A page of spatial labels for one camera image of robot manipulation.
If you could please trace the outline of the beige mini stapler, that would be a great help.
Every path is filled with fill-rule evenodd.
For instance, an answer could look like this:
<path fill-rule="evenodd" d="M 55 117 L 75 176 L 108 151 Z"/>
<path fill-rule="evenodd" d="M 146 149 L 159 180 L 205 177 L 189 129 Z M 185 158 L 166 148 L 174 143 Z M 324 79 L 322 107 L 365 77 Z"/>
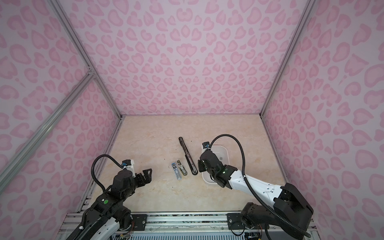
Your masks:
<path fill-rule="evenodd" d="M 186 171 L 184 165 L 182 164 L 182 162 L 180 160 L 177 160 L 177 165 L 179 167 L 179 170 L 180 172 L 182 173 L 183 176 L 187 176 L 188 175 L 188 172 Z"/>

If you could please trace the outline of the blue mini stapler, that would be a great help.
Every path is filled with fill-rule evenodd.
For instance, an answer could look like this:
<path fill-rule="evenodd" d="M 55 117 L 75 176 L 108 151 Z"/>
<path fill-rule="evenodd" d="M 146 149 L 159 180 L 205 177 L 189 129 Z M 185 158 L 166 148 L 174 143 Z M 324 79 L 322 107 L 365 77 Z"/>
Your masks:
<path fill-rule="evenodd" d="M 173 168 L 173 170 L 175 172 L 175 175 L 176 175 L 177 179 L 181 180 L 182 179 L 182 174 L 180 173 L 176 163 L 172 163 L 172 168 Z"/>

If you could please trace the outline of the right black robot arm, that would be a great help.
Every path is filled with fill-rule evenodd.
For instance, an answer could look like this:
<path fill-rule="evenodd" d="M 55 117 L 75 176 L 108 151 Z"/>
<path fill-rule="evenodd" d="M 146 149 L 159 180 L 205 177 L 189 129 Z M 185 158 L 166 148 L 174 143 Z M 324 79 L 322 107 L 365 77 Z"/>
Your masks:
<path fill-rule="evenodd" d="M 237 168 L 224 165 L 210 149 L 202 152 L 198 165 L 200 172 L 209 173 L 220 187 L 244 192 L 259 202 L 247 203 L 243 208 L 244 227 L 275 225 L 297 240 L 311 236 L 307 230 L 314 210 L 294 185 L 273 185 L 244 175 Z"/>

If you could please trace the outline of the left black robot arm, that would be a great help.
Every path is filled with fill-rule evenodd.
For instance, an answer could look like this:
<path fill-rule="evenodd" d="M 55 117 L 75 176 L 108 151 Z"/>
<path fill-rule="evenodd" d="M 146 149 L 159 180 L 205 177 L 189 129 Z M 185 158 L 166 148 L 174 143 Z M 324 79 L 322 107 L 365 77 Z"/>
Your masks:
<path fill-rule="evenodd" d="M 131 230 L 133 218 L 124 201 L 151 181 L 152 169 L 136 175 L 127 169 L 119 171 L 112 185 L 83 213 L 81 222 L 67 239 L 110 240 L 118 230 Z"/>

